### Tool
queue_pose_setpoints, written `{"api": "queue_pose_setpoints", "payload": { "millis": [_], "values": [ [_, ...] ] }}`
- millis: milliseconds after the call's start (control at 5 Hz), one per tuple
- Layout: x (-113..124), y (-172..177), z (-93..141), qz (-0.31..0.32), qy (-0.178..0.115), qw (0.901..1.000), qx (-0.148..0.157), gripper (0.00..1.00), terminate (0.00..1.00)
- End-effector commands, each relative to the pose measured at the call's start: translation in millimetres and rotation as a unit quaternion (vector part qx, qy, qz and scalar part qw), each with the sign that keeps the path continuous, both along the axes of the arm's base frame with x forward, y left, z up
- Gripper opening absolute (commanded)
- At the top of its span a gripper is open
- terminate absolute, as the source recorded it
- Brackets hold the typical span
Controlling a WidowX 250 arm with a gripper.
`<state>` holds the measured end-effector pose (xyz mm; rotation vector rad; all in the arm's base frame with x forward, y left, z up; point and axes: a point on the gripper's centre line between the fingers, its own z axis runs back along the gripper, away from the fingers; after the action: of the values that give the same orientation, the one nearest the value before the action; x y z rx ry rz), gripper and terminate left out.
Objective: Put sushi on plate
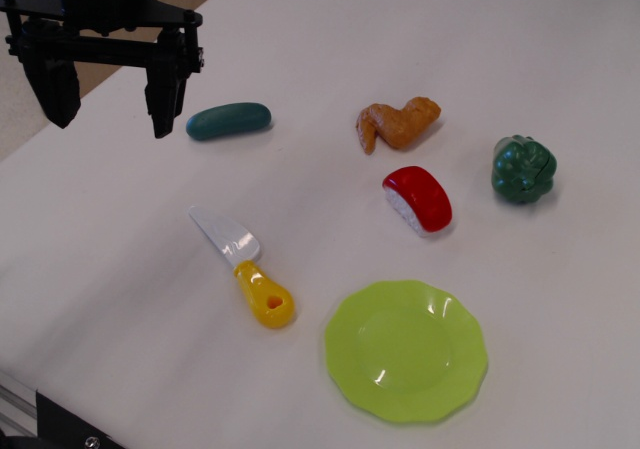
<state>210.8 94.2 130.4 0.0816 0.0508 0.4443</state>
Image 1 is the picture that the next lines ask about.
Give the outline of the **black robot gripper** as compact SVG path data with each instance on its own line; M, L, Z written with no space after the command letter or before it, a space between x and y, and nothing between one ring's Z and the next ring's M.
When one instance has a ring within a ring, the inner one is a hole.
M1 11L16 17L60 21L103 36L120 29L163 29L146 66L145 98L155 138L172 132L174 119L182 111L187 69L199 72L203 66L197 37L197 28L202 25L200 14L159 0L1 0ZM66 128L81 107L75 63L27 53L22 56L22 64L46 118Z

